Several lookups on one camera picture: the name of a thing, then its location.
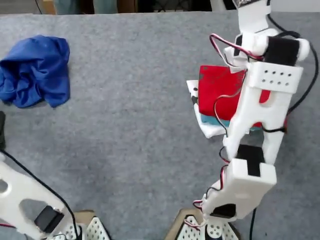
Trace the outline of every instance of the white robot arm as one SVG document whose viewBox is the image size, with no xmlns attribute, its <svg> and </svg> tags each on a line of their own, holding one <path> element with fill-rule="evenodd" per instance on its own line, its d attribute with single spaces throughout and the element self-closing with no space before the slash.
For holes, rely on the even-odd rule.
<svg viewBox="0 0 320 240">
<path fill-rule="evenodd" d="M 303 73 L 297 63 L 310 51 L 307 40 L 281 38 L 275 29 L 268 27 L 267 0 L 234 0 L 234 3 L 240 28 L 235 44 L 261 59 L 250 59 L 232 46 L 224 50 L 230 71 L 246 70 L 246 74 L 236 113 L 223 138 L 229 164 L 221 169 L 220 179 L 197 202 L 205 223 L 201 239 L 218 238 L 221 235 L 218 229 L 247 216 L 277 183 L 274 163 L 284 136 L 290 102 Z M 270 91 L 264 103 L 260 103 L 262 91 Z M 263 126 L 262 146 L 241 144 L 255 123 Z M 210 226 L 218 228 L 213 231 Z"/>
</svg>

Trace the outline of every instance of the white mounting plate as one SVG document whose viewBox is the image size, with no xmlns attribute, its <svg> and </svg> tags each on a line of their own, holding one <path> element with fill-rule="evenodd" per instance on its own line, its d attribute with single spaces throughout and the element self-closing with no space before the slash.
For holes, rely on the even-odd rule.
<svg viewBox="0 0 320 240">
<path fill-rule="evenodd" d="M 53 237 L 48 237 L 47 240 L 75 240 L 76 234 L 73 225 L 69 225 L 66 230 L 62 233 Z M 82 240 L 110 240 L 103 224 L 98 217 L 94 217 L 90 224 L 87 226 L 86 230 L 82 233 Z"/>
<path fill-rule="evenodd" d="M 186 220 L 191 224 L 198 225 L 196 218 L 192 215 L 186 217 Z M 236 233 L 233 231 L 229 223 L 220 221 L 211 221 L 207 225 L 200 227 L 200 230 L 196 230 L 193 227 L 182 223 L 180 232 L 176 240 L 205 240 L 205 233 L 207 227 L 208 235 L 214 239 L 222 240 L 239 240 Z"/>
<path fill-rule="evenodd" d="M 194 216 L 188 216 L 186 220 L 191 224 L 198 225 Z M 200 240 L 200 231 L 183 223 L 183 227 L 176 240 Z"/>
</svg>

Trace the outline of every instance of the teal object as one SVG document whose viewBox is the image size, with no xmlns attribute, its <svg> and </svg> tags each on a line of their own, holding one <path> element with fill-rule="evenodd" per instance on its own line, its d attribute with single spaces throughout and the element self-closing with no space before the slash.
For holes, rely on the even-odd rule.
<svg viewBox="0 0 320 240">
<path fill-rule="evenodd" d="M 216 126 L 220 125 L 220 123 L 218 122 L 218 120 L 214 116 L 207 116 L 207 115 L 203 115 L 203 114 L 201 114 L 201 122 L 203 122 L 204 124 L 211 124 L 211 125 L 216 125 Z M 230 121 L 221 119 L 221 122 L 226 127 L 229 127 Z M 250 128 L 250 131 L 257 131 L 260 129 L 261 129 L 260 127 L 255 126 L 255 127 Z"/>
<path fill-rule="evenodd" d="M 93 0 L 95 14 L 117 14 L 117 0 Z"/>
<path fill-rule="evenodd" d="M 117 14 L 117 0 L 93 0 L 95 14 Z M 82 14 L 79 0 L 54 0 L 58 15 Z"/>
<path fill-rule="evenodd" d="M 58 15 L 81 14 L 77 0 L 54 0 L 55 12 Z"/>
</svg>

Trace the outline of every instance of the perforated plate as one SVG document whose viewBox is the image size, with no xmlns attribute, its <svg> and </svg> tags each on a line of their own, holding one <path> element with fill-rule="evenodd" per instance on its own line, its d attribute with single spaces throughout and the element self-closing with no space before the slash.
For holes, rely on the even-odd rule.
<svg viewBox="0 0 320 240">
<path fill-rule="evenodd" d="M 224 224 L 208 224 L 207 233 L 213 239 L 218 239 L 223 235 L 223 240 L 238 240 L 237 235 L 228 223 Z"/>
<path fill-rule="evenodd" d="M 186 219 L 191 224 L 198 225 L 194 216 L 188 216 Z M 200 240 L 200 231 L 184 223 L 176 240 Z"/>
<path fill-rule="evenodd" d="M 85 229 L 85 225 L 80 224 L 82 230 Z M 60 232 L 54 237 L 48 237 L 47 240 L 75 240 L 76 234 L 74 226 L 68 226 L 64 233 Z M 82 232 L 82 240 L 110 240 L 104 225 L 101 223 L 98 217 L 94 217 L 85 231 Z"/>
<path fill-rule="evenodd" d="M 86 237 L 88 240 L 110 240 L 103 224 L 97 217 L 92 219 L 86 229 Z"/>
</svg>

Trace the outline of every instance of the black object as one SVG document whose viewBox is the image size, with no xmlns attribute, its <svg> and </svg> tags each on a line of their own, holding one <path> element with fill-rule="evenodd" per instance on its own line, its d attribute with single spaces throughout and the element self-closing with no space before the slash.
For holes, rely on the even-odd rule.
<svg viewBox="0 0 320 240">
<path fill-rule="evenodd" d="M 156 0 L 138 0 L 138 13 L 153 13 Z"/>
<path fill-rule="evenodd" d="M 193 0 L 191 3 L 191 11 L 211 12 L 210 0 Z"/>
<path fill-rule="evenodd" d="M 246 160 L 248 175 L 260 177 L 260 163 L 265 162 L 261 147 L 240 144 L 235 158 Z"/>
<path fill-rule="evenodd" d="M 57 227 L 65 215 L 55 211 L 51 206 L 46 206 L 34 220 L 41 231 L 50 234 Z"/>
<path fill-rule="evenodd" d="M 5 121 L 6 121 L 6 114 L 3 111 L 0 111 L 0 149 L 6 148 Z"/>
<path fill-rule="evenodd" d="M 242 35 L 238 36 L 236 38 L 236 40 L 235 40 L 235 44 L 238 45 L 238 46 L 241 46 L 242 45 L 242 39 L 243 39 Z M 240 54 L 240 50 L 238 48 L 235 48 L 233 56 L 239 56 L 239 54 Z"/>
<path fill-rule="evenodd" d="M 225 9 L 227 10 L 236 10 L 236 6 L 232 0 L 223 0 Z"/>
<path fill-rule="evenodd" d="M 236 205 L 233 203 L 216 207 L 210 216 L 231 219 L 236 215 Z"/>
<path fill-rule="evenodd" d="M 295 66 L 298 59 L 300 43 L 294 39 L 270 36 L 264 54 L 264 62 Z"/>
</svg>

